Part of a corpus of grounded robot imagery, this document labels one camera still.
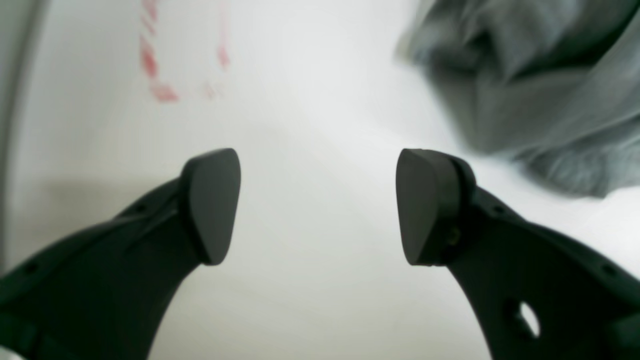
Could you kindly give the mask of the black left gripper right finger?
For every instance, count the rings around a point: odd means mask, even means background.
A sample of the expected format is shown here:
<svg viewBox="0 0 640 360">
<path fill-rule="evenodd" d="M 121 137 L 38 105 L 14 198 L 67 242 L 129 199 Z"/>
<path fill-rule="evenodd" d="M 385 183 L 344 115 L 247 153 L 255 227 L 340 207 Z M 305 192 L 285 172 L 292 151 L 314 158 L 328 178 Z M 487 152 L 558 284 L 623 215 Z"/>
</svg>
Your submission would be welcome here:
<svg viewBox="0 0 640 360">
<path fill-rule="evenodd" d="M 521 217 L 447 153 L 403 149 L 395 192 L 407 262 L 450 271 L 494 360 L 639 358 L 639 280 L 615 262 Z"/>
</svg>

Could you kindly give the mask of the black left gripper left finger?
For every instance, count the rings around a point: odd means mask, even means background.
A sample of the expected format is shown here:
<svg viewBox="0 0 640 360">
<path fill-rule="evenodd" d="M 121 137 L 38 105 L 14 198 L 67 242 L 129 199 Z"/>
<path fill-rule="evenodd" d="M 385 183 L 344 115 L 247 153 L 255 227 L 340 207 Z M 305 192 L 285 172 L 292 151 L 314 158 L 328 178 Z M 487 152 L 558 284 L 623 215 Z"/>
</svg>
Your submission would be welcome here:
<svg viewBox="0 0 640 360">
<path fill-rule="evenodd" d="M 1 278 L 1 347 L 25 360 L 146 360 L 183 280 L 221 264 L 242 184 L 232 148 Z"/>
</svg>

